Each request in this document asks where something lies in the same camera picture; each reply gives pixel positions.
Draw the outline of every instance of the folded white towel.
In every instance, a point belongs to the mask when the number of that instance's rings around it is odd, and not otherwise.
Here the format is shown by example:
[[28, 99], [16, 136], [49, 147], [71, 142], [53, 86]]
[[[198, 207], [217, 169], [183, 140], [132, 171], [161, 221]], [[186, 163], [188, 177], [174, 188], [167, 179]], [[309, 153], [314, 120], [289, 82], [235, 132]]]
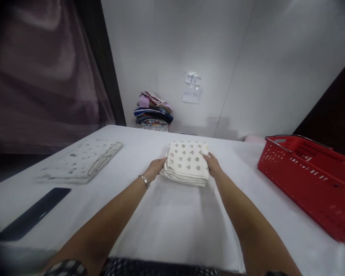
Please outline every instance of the folded white towel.
[[37, 182], [88, 183], [123, 146], [107, 140], [85, 140], [75, 150], [43, 168]]
[[207, 142], [172, 142], [160, 174], [177, 182], [205, 186], [209, 170], [203, 154], [208, 154]]

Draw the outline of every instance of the bracelet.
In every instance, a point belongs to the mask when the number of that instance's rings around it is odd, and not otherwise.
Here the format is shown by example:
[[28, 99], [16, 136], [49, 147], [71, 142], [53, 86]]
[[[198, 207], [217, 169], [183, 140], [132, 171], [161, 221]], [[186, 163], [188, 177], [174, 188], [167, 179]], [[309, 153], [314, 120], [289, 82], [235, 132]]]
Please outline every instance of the bracelet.
[[150, 186], [151, 186], [151, 184], [149, 183], [149, 181], [148, 181], [148, 179], [147, 178], [145, 178], [143, 175], [139, 175], [139, 177], [141, 177], [142, 179], [143, 179], [143, 181], [146, 183], [146, 187], [147, 187], [147, 189], [149, 189], [150, 188]]

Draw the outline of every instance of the white table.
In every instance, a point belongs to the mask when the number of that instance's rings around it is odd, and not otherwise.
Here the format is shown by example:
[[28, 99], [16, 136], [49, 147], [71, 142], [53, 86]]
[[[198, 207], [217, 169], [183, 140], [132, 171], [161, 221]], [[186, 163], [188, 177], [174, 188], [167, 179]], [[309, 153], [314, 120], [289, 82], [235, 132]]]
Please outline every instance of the white table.
[[[176, 133], [106, 126], [89, 138], [124, 147], [88, 184], [38, 184], [34, 176], [78, 144], [0, 183], [0, 231], [54, 187], [72, 191], [25, 237], [6, 248], [59, 250], [109, 200], [165, 155], [171, 141], [207, 141], [222, 169], [254, 202], [282, 238], [304, 275], [345, 275], [345, 244], [329, 237], [257, 169], [263, 145]], [[245, 270], [238, 237], [217, 187], [158, 176], [126, 225], [111, 256]]]

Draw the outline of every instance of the pile of folded clothes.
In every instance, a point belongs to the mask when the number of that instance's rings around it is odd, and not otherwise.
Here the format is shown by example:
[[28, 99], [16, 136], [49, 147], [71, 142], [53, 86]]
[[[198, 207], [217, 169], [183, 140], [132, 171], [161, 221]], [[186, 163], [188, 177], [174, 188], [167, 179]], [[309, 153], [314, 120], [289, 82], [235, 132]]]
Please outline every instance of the pile of folded clothes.
[[169, 131], [169, 126], [174, 118], [173, 109], [167, 102], [153, 93], [142, 91], [138, 106], [134, 110], [136, 124], [142, 124], [144, 129]]
[[71, 152], [42, 168], [39, 183], [88, 183], [122, 148], [115, 141], [86, 139]]
[[172, 142], [160, 174], [176, 182], [204, 187], [209, 169], [203, 154], [208, 154], [207, 142]]

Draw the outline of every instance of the paper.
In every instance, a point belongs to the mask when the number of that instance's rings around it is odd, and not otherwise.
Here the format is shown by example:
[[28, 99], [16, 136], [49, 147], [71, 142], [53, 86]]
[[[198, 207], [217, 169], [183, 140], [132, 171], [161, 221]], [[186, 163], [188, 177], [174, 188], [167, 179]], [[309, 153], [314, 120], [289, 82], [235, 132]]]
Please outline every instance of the paper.
[[197, 86], [189, 85], [183, 91], [183, 102], [190, 102], [193, 104], [199, 103], [200, 90]]
[[196, 72], [187, 72], [185, 75], [185, 82], [193, 85], [200, 85], [202, 78]]

